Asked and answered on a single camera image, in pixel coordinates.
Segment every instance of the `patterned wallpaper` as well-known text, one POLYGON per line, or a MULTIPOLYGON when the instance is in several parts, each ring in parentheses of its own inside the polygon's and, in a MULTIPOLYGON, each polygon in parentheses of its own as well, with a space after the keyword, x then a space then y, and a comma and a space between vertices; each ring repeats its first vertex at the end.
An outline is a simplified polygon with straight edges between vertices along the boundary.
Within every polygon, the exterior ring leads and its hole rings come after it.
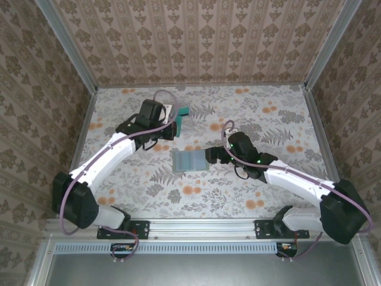
POLYGON ((363 0, 313 93, 339 173, 378 225, 370 239, 381 265, 381 1, 363 0))
POLYGON ((0 1, 0 285, 21 285, 89 93, 34 1, 0 1))
POLYGON ((53 0, 100 86, 302 82, 345 0, 53 0))

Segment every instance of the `black mounting plate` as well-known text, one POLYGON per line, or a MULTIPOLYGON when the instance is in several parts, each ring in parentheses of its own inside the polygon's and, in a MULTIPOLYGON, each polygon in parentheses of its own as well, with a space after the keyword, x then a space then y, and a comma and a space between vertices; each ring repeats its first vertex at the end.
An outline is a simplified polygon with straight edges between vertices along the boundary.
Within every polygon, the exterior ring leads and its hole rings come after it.
MULTIPOLYGON (((149 220, 131 220, 127 229, 136 234, 140 240, 147 240, 149 235, 149 220)), ((128 234, 116 234, 104 228, 98 228, 96 238, 99 240, 127 240, 132 239, 128 234)))
POLYGON ((310 238, 309 231, 283 231, 279 234, 274 227, 274 221, 272 219, 260 219, 254 221, 255 225, 255 237, 258 240, 269 240, 269 239, 294 239, 295 233, 300 238, 310 238))

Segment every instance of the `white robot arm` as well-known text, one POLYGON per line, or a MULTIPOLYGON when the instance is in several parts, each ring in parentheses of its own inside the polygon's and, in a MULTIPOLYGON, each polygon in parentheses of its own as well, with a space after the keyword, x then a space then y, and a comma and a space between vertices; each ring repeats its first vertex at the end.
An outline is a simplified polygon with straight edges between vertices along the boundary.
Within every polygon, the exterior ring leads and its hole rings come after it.
POLYGON ((302 173, 271 154, 259 153, 249 137, 236 129, 226 130, 222 139, 226 147, 205 150, 209 163, 215 164, 217 159, 221 164, 232 163, 235 169, 241 167, 246 172, 247 178, 242 178, 236 171, 241 179, 258 179, 280 186, 314 205, 306 209, 293 206, 281 209, 273 219, 274 229, 269 230, 277 232, 279 238, 282 232, 324 231, 335 241, 347 244, 369 217, 364 202, 350 182, 334 183, 302 173))
POLYGON ((174 122, 177 109, 173 119, 168 122, 172 109, 172 105, 145 100, 139 114, 134 114, 120 124, 116 133, 92 158, 68 175, 57 174, 52 185, 53 211, 60 213, 64 206, 63 217, 79 228, 90 225, 123 228, 122 224, 127 224, 130 216, 115 207, 98 205, 95 193, 116 166, 140 147, 148 150, 159 139, 174 139, 177 132, 174 122), (145 144, 149 141, 155 143, 146 148, 145 144), (75 178, 77 181, 70 188, 75 178))

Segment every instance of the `cable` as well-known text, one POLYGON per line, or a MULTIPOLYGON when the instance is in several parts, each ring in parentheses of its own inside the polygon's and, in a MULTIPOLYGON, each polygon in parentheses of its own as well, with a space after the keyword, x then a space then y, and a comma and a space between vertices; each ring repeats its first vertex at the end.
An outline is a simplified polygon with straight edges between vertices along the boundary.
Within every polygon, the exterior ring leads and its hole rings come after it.
POLYGON ((303 252, 302 254, 299 254, 299 255, 296 255, 294 257, 289 257, 286 253, 282 252, 282 251, 279 251, 278 250, 278 253, 280 253, 281 255, 285 256, 286 258, 288 258, 289 260, 293 260, 293 259, 299 259, 299 258, 302 258, 303 256, 307 255, 314 247, 315 245, 318 243, 319 239, 321 238, 321 236, 323 235, 323 233, 321 232, 317 238, 315 239, 314 243, 311 244, 311 246, 305 251, 303 252))
MULTIPOLYGON (((134 234, 133 232, 130 232, 130 231, 119 231, 118 229, 112 229, 112 228, 108 228, 107 226, 103 226, 104 229, 106 229, 107 231, 111 231, 111 232, 115 232, 116 234, 128 234, 128 235, 131 235, 134 239, 135 239, 135 247, 134 249, 131 251, 131 253, 123 258, 123 260, 127 260, 127 259, 130 259, 136 252, 136 250, 138 250, 138 247, 139 247, 139 237, 134 234)), ((111 256, 113 257, 114 261, 116 261, 116 258, 115 257, 115 250, 118 249, 118 248, 122 248, 123 245, 119 246, 119 247, 114 247, 113 248, 113 252, 111 253, 111 256)))
POLYGON ((125 122, 128 124, 130 123, 136 116, 138 116, 138 113, 132 114, 130 118, 128 118, 125 122))
POLYGON ((130 135, 126 135, 122 138, 119 138, 118 140, 116 140, 115 142, 111 143, 110 146, 108 146, 107 148, 103 149, 102 152, 100 152, 93 160, 91 160, 91 162, 78 174, 78 176, 76 176, 72 182, 70 183, 69 187, 66 189, 66 192, 64 194, 64 197, 62 199, 62 202, 61 202, 61 208, 60 208, 60 228, 61 228, 61 231, 66 234, 66 235, 73 235, 75 234, 79 228, 76 228, 75 230, 71 231, 71 232, 68 232, 66 231, 65 227, 64 227, 64 211, 65 211, 65 205, 66 205, 66 201, 67 201, 67 198, 71 192, 71 189, 73 189, 74 185, 76 184, 76 182, 82 177, 82 176, 86 176, 86 173, 87 171, 91 168, 92 165, 95 164, 95 162, 97 162, 99 160, 99 158, 101 158, 108 150, 112 149, 115 145, 119 144, 120 142, 124 141, 124 140, 127 140, 127 139, 131 139, 131 138, 134 138, 136 136, 140 136, 140 135, 144 135, 144 134, 150 134, 150 133, 154 133, 154 132, 157 132, 157 131, 160 131, 160 130, 163 130, 165 129, 166 127, 170 126, 176 119, 178 113, 179 113, 179 104, 177 102, 177 98, 174 96, 174 94, 170 91, 166 91, 165 89, 159 89, 157 90, 157 92, 155 92, 154 94, 154 100, 156 98, 156 96, 160 93, 160 92, 163 92, 163 93, 166 93, 166 94, 169 94, 173 100, 174 100, 174 109, 175 109, 175 112, 174 112, 174 116, 168 121, 167 124, 163 125, 163 126, 160 126, 160 127, 157 127, 157 128, 153 128, 153 129, 150 129, 150 130, 146 130, 146 131, 140 131, 140 132, 136 132, 136 133, 133 133, 133 134, 130 134, 130 135))
POLYGON ((234 166, 234 172, 236 173, 237 177, 239 177, 242 180, 247 180, 249 178, 249 174, 247 174, 248 176, 246 178, 239 176, 237 172, 237 166, 234 166))
POLYGON ((152 149, 155 147, 155 145, 157 144, 157 140, 155 141, 155 143, 153 143, 151 146, 149 146, 148 148, 145 147, 145 143, 143 144, 143 150, 144 151, 148 151, 149 149, 152 149))
POLYGON ((305 179, 308 182, 311 182, 311 183, 313 183, 315 185, 318 185, 319 187, 327 189, 330 192, 334 193, 335 195, 339 196, 340 198, 343 198, 347 202, 351 203, 361 213, 363 213, 363 215, 367 218, 367 220, 369 222, 368 227, 366 229, 362 230, 362 231, 359 231, 358 232, 359 234, 363 234, 363 233, 369 232, 369 231, 371 231, 374 228, 374 223, 373 223, 370 215, 368 214, 368 212, 363 207, 361 207, 358 203, 356 203, 354 200, 352 200, 351 198, 348 198, 346 195, 343 195, 342 193, 340 193, 339 191, 335 190, 334 188, 331 188, 330 186, 327 186, 325 184, 321 184, 318 180, 311 179, 310 177, 305 176, 302 173, 296 172, 294 170, 286 169, 284 167, 279 167, 279 166, 252 164, 252 163, 248 163, 248 162, 242 161, 241 159, 237 158, 235 155, 233 155, 232 152, 230 152, 230 150, 227 148, 226 143, 224 141, 224 133, 225 133, 225 130, 228 129, 227 125, 229 123, 232 124, 232 127, 230 128, 229 131, 232 131, 234 129, 235 124, 234 124, 233 120, 228 120, 227 122, 225 122, 224 126, 222 127, 222 131, 221 131, 221 140, 222 140, 222 144, 224 146, 224 149, 231 156, 231 158, 233 158, 237 162, 240 162, 241 164, 244 164, 244 165, 247 165, 247 166, 251 166, 251 167, 263 168, 263 169, 276 169, 276 170, 281 170, 281 171, 289 172, 291 174, 294 174, 295 176, 298 176, 298 177, 300 177, 302 179, 305 179))

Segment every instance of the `teal object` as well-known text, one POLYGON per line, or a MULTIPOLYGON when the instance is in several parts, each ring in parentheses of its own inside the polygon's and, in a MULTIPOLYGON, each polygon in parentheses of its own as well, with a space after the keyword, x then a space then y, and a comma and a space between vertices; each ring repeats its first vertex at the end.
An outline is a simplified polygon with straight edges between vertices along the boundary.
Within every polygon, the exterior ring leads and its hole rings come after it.
POLYGON ((184 106, 184 107, 179 108, 179 113, 175 119, 176 124, 177 124, 176 137, 180 137, 181 124, 183 121, 183 116, 189 116, 189 107, 188 106, 184 106))

